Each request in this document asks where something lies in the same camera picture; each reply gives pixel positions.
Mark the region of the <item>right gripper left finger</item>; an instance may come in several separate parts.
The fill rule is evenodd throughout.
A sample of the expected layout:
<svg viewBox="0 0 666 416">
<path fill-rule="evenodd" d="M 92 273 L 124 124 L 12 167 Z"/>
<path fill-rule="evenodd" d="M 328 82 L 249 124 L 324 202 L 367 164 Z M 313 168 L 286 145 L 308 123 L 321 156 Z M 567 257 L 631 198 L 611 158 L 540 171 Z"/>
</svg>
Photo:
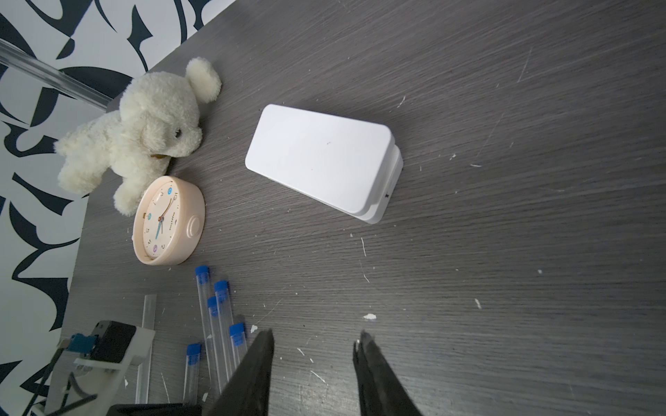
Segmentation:
<svg viewBox="0 0 666 416">
<path fill-rule="evenodd" d="M 268 415 L 274 348 L 272 330 L 260 331 L 207 415 Z"/>
</svg>

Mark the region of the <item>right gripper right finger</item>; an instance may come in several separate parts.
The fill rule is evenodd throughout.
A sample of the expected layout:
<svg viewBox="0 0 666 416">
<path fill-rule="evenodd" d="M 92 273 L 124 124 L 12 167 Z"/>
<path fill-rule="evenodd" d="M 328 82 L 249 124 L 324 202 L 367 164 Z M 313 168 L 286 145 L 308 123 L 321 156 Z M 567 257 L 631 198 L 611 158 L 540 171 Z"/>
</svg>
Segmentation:
<svg viewBox="0 0 666 416">
<path fill-rule="evenodd" d="M 366 331 L 354 344 L 353 364 L 357 376 L 361 415 L 422 416 L 379 348 Z"/>
</svg>

